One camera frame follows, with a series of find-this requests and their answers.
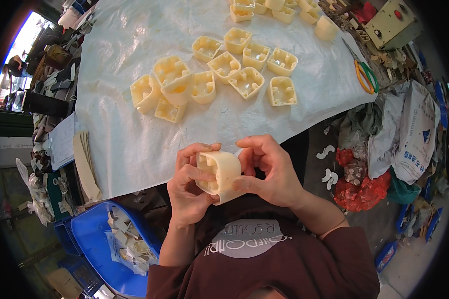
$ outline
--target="forearm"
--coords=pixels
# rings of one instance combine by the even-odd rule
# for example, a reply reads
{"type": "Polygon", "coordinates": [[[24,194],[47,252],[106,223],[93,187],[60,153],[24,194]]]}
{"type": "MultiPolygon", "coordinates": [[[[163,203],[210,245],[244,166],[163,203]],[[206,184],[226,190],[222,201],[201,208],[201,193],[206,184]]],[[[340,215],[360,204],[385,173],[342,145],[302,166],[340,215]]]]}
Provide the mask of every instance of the forearm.
{"type": "Polygon", "coordinates": [[[177,225],[173,218],[169,223],[168,233],[161,246],[160,266],[185,266],[194,259],[194,224],[177,225]]]}
{"type": "Polygon", "coordinates": [[[332,202],[304,189],[290,209],[306,229],[320,236],[321,239],[335,228],[349,226],[344,214],[332,202]]]}

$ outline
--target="floor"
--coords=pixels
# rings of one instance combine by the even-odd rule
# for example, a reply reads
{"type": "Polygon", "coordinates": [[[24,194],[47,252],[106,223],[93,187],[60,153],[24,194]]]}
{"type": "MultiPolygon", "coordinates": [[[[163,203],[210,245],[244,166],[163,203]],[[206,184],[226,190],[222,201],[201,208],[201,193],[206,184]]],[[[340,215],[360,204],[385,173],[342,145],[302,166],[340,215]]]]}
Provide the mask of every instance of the floor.
{"type": "MultiPolygon", "coordinates": [[[[319,197],[333,203],[334,188],[327,190],[327,184],[322,182],[326,168],[337,173],[338,177],[344,175],[344,169],[337,163],[335,153],[330,152],[326,158],[318,159],[317,153],[323,152],[328,145],[337,147],[338,130],[331,127],[327,135],[324,129],[332,120],[324,120],[309,129],[309,151],[306,164],[304,188],[319,197]]],[[[376,257],[388,242],[394,242],[397,230],[395,222],[399,214],[400,204],[381,200],[368,211],[349,212],[346,216],[351,226],[360,226],[364,229],[372,255],[376,257]]]]}

